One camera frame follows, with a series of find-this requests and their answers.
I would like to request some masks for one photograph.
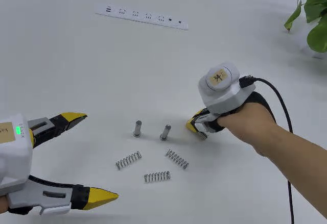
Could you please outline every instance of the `chinese character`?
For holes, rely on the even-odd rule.
[[[218,80],[223,81],[222,78],[221,78],[221,76],[219,74],[216,74],[214,76],[214,80],[216,80],[217,82],[218,82]]]

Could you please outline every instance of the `green plant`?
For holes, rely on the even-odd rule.
[[[307,23],[319,20],[318,25],[308,34],[309,47],[316,52],[327,52],[327,0],[306,0],[304,4],[301,0],[297,0],[297,7],[284,27],[288,31],[291,30],[292,23],[300,15],[302,6],[304,6]]]

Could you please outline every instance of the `green led light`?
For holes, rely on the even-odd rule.
[[[20,135],[20,127],[19,126],[16,127],[16,132],[17,132],[17,135]]]

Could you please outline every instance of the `compression spring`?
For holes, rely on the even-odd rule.
[[[189,163],[186,160],[181,158],[178,154],[173,152],[171,149],[168,150],[168,152],[166,153],[166,156],[168,156],[168,158],[171,158],[173,160],[173,162],[178,164],[183,169],[186,169],[189,165]]]
[[[124,159],[118,160],[116,162],[116,166],[118,169],[122,169],[140,158],[142,158],[141,153],[137,151],[136,153],[133,153]]]
[[[155,172],[144,175],[144,180],[146,183],[149,182],[161,182],[170,179],[169,171]]]

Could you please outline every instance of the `metal pin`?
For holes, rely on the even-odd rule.
[[[162,141],[166,141],[168,137],[168,133],[172,127],[170,125],[166,125],[165,129],[163,130],[162,134],[160,135],[160,139]]]
[[[142,125],[142,122],[140,120],[136,121],[133,136],[140,137],[140,135],[141,135],[141,125]]]

